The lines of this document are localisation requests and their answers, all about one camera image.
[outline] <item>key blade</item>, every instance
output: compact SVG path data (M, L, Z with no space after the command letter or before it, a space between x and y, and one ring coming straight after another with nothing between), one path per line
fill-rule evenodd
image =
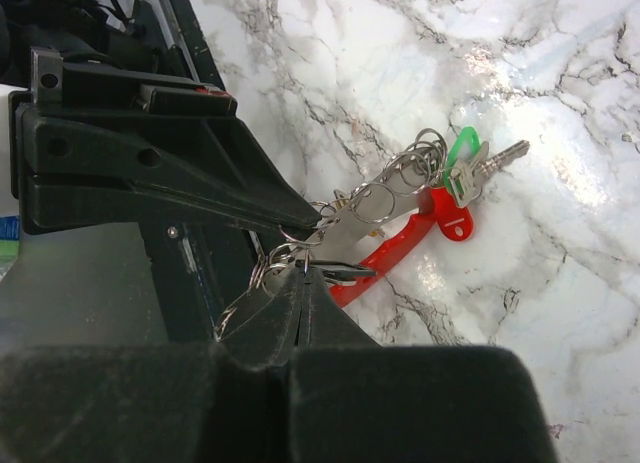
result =
M495 172L507 165L510 165L518 158L522 158L529 152L530 146L531 145L527 140L520 140L515 145L511 145L506 150L503 150L497 155L489 158L487 161L480 163L473 172L476 178L476 184L481 186Z
M342 261L319 261L310 263L314 268L320 269L325 276L335 280L349 280L351 278L364 278L376 276L376 270L362 265L353 265Z

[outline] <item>black plastic bracket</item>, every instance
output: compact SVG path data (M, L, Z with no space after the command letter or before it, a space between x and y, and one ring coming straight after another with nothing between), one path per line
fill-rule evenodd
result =
M33 50L32 92L12 169L27 232L180 221L304 235L319 219L214 86Z

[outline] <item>red key tag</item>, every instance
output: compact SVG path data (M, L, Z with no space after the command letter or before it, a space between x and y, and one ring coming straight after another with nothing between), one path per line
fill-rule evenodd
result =
M436 221L442 234L453 241L464 241L473 234L473 217L469 208L458 208L446 188L434 188L431 197L435 202Z

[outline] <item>key ring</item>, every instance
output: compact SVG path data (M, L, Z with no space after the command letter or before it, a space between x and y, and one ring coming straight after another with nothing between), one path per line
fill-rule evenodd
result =
M368 190L368 188L370 186L381 186L382 188L387 190L389 192L389 194L391 195L391 197L392 197L391 209L382 218L366 219L366 218L363 218L361 215L358 214L358 205L362 201L363 198L366 198L367 196L369 196L369 195L366 194L366 192L367 192L367 190ZM396 209L396 199L395 199L395 197L393 195L393 191L391 190L391 188L389 188L387 185L385 185L383 182L380 182L380 181L369 181L367 183L362 183L360 186L357 186L356 189L353 190L353 192L351 193L351 198L349 199L349 203L347 203L347 204L349 205L349 210L353 213L353 216L355 216L358 220L360 220L361 222L366 223L366 224L384 223L393 214L393 210Z
M409 196L415 196L418 193L420 193L422 190L424 190L425 188L427 188L429 186L429 182L431 181L431 169L429 168L429 162L427 161L427 159L422 156L422 154L419 153L418 150L412 150L412 151L403 151L402 153L398 153L399 155L402 156L409 156L409 157L415 157L417 159L422 160L422 162L425 164L425 166L427 167L427 172L428 172L428 177L426 177L427 175L425 175L424 178L424 182L415 190L409 192L409 193L401 193L399 191L395 191L393 188L389 188L394 195L399 196L401 198L404 197L409 197ZM418 164L418 160L411 160L409 159L409 161L413 161L414 164L416 165L417 168L420 168L420 165ZM407 181L407 179L404 176L404 171L402 171L402 165L399 169L400 171L400 178L402 179L402 181L407 185L407 186L414 186L413 183L409 183Z
M287 233L286 231L284 231L282 229L282 227L280 227L280 233L282 234L282 236L285 237L285 239L287 240L286 243L283 243L285 245L292 245L292 246L299 246L300 248L315 248L316 246L320 246L322 244L322 237L318 240L318 241L303 241L303 240L298 240L297 238L294 238L293 236L291 236L289 233Z

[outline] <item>marble countertop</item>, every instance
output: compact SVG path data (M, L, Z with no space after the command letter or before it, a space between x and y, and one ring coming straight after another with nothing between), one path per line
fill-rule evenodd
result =
M640 0L192 3L240 117L309 200L424 127L531 142L472 203L470 240L431 232L347 312L384 344L511 349L562 461L637 461Z

